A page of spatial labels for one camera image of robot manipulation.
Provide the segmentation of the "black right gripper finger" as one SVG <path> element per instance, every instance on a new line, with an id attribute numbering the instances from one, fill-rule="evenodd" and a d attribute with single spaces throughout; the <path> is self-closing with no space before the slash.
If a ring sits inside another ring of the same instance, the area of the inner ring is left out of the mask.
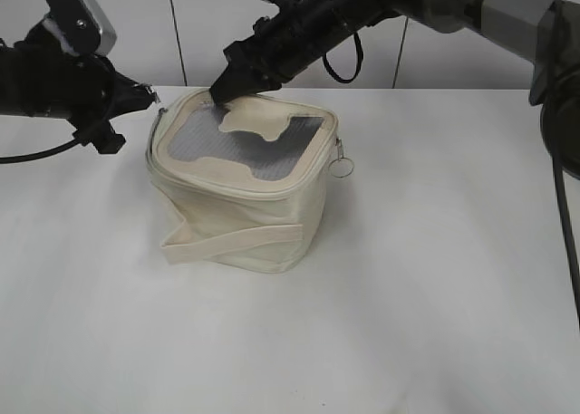
<path id="1" fill-rule="evenodd" d="M 279 82 L 247 66 L 229 64 L 209 88 L 213 102 L 230 102 L 237 98 L 277 91 Z"/>

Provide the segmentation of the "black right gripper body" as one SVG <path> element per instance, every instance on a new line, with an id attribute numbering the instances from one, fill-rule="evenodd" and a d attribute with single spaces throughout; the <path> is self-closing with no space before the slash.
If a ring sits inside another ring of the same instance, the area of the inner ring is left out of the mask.
<path id="1" fill-rule="evenodd" d="M 241 91 L 277 90 L 319 59 L 337 82 L 353 82 L 357 72 L 343 77 L 327 58 L 349 37 L 357 41 L 358 33 L 335 0 L 302 0 L 272 19 L 259 19 L 253 35 L 224 50 L 222 84 Z"/>

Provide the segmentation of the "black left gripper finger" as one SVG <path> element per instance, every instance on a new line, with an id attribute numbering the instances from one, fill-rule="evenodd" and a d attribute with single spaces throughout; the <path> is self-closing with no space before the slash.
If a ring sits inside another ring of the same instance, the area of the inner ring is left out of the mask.
<path id="1" fill-rule="evenodd" d="M 119 72 L 114 75 L 111 94 L 111 115 L 145 111 L 160 102 L 159 95 L 150 85 L 136 82 Z"/>

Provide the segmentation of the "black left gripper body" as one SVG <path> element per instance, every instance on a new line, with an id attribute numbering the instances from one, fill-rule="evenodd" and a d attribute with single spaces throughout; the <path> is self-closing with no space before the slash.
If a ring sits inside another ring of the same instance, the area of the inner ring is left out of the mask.
<path id="1" fill-rule="evenodd" d="M 13 86 L 29 116 L 64 118 L 73 137 L 100 154 L 116 154 L 125 138 L 110 124 L 114 69 L 105 58 L 71 56 L 42 28 L 14 44 L 19 62 Z"/>

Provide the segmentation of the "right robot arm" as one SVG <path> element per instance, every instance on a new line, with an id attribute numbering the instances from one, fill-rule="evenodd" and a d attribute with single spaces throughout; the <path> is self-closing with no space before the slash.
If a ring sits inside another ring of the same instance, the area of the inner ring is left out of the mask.
<path id="1" fill-rule="evenodd" d="M 579 5 L 568 0 L 263 1 L 279 12 L 225 49 L 227 68 L 209 89 L 216 104 L 277 91 L 361 29 L 399 16 L 442 34 L 469 29 L 530 62 L 533 105 L 579 76 Z"/>

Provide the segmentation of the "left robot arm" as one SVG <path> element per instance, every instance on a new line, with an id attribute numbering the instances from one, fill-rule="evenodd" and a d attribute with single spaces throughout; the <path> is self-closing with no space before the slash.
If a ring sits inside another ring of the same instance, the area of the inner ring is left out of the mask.
<path id="1" fill-rule="evenodd" d="M 14 45 L 1 43 L 1 114 L 67 120 L 74 127 L 72 140 L 1 162 L 46 159 L 79 145 L 116 154 L 126 139 L 111 120 L 145 111 L 158 100 L 149 85 L 117 72 L 108 58 L 64 52 L 55 35 L 37 24 Z"/>

